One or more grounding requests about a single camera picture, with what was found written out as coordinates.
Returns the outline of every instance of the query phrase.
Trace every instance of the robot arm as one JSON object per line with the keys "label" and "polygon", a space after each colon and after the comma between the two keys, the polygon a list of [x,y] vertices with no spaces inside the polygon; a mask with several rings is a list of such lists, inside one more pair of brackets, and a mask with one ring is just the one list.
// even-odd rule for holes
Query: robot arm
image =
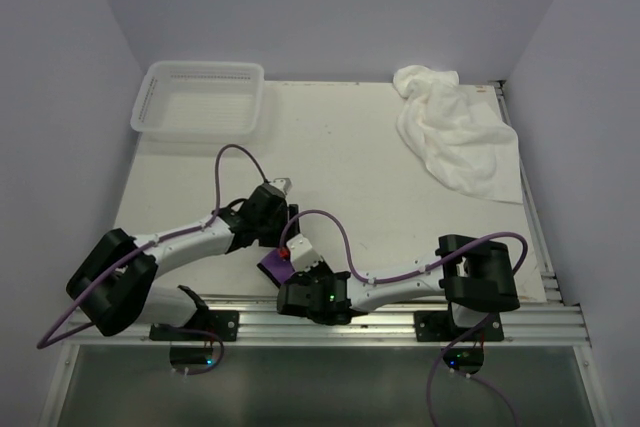
{"label": "robot arm", "polygon": [[[441,237],[436,256],[445,258],[455,254],[473,240],[457,235]],[[467,328],[488,313],[511,311],[520,305],[508,249],[499,242],[485,242],[438,270],[427,267],[440,259],[424,255],[383,271],[361,272],[361,277],[369,279],[367,282],[349,272],[334,273],[302,235],[287,242],[287,253],[296,272],[280,287],[278,312],[307,317],[320,324],[344,325],[352,317],[365,315],[385,304],[444,296],[451,304],[454,326]],[[423,270],[424,274],[403,275],[416,269]],[[376,278],[398,280],[377,283]]]}
{"label": "robot arm", "polygon": [[[133,257],[122,269],[101,282],[80,305],[105,336],[115,335],[134,322],[174,327],[201,323],[203,303],[186,287],[161,288],[155,278],[197,259],[224,255],[254,242],[276,247],[289,218],[298,212],[287,205],[289,179],[259,185],[248,199],[219,210],[211,222],[206,218],[178,230],[152,235],[130,236],[122,229],[105,234],[67,284],[75,300],[114,262],[151,246]],[[238,210],[233,206],[242,203]]]}

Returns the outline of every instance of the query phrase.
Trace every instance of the black mounting bracket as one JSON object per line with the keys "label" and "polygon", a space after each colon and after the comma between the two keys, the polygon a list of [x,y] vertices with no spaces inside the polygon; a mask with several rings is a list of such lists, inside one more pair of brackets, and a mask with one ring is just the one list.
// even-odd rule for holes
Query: black mounting bracket
{"label": "black mounting bracket", "polygon": [[[457,327],[451,318],[451,312],[419,310],[413,313],[413,327],[418,342],[450,342],[464,334],[468,329]],[[484,329],[474,333],[467,341],[480,341],[484,334],[485,342],[502,342],[504,332],[499,314],[493,314],[493,320]]]}
{"label": "black mounting bracket", "polygon": [[[240,313],[237,310],[210,310],[206,314],[208,329],[224,342],[235,342],[238,338]],[[149,339],[160,342],[191,342],[206,340],[202,335],[175,332],[162,325],[152,325]]]}

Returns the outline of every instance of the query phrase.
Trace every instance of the white towel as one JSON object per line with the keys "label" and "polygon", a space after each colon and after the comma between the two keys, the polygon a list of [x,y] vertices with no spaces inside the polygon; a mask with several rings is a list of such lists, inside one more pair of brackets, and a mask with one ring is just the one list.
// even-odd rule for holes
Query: white towel
{"label": "white towel", "polygon": [[522,203],[518,136],[486,102],[469,103],[457,72],[411,65],[393,85],[407,99],[398,132],[436,179],[471,197]]}

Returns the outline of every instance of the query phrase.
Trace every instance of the white table surface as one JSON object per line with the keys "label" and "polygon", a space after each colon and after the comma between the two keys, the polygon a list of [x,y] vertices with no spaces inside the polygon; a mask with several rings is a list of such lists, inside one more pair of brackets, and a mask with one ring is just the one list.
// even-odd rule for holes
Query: white table surface
{"label": "white table surface", "polygon": [[[472,101],[499,112],[490,86],[463,86]],[[391,84],[267,82],[255,139],[246,144],[267,177],[290,177],[290,203],[316,208],[344,224],[357,268],[397,265],[434,252],[438,237],[479,237],[515,231],[530,252],[516,276],[522,301],[546,301],[522,205],[473,199],[443,187],[402,142],[395,128],[402,108]],[[220,146],[158,143],[141,138],[115,225],[131,235],[179,227],[213,208],[213,164]],[[259,184],[253,164],[227,151],[221,166],[222,203],[246,197]],[[346,270],[344,247],[332,222],[301,219],[301,228],[334,270]],[[505,241],[512,262],[520,246]],[[251,247],[210,257],[157,280],[201,294],[275,295],[255,267],[267,249]]]}

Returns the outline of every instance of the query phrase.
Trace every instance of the white plastic basket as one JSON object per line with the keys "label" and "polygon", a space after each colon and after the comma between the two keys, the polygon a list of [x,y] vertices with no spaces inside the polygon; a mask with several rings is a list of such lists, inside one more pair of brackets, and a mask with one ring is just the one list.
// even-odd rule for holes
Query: white plastic basket
{"label": "white plastic basket", "polygon": [[246,142],[258,123],[263,85],[258,64],[156,62],[142,81],[131,127],[154,140]]}

